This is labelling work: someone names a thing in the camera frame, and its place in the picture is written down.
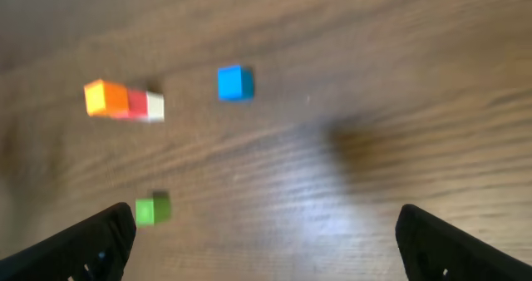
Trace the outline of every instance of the toy block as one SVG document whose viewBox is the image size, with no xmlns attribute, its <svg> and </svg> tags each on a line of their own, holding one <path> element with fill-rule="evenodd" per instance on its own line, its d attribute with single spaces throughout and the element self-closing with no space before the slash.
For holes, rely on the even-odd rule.
<svg viewBox="0 0 532 281">
<path fill-rule="evenodd" d="M 116 116 L 129 110 L 127 89 L 97 80 L 85 86 L 86 112 L 89 116 Z"/>
<path fill-rule="evenodd" d="M 165 120 L 165 99 L 159 94 L 97 80 L 85 86 L 85 98 L 89 116 L 148 122 Z"/>
<path fill-rule="evenodd" d="M 138 199 L 135 203 L 136 224 L 138 227 L 152 226 L 170 219 L 171 207 L 168 195 L 153 195 Z"/>
<path fill-rule="evenodd" d="M 253 73 L 242 66 L 218 70 L 218 98 L 221 101 L 248 101 L 254 96 Z"/>
</svg>

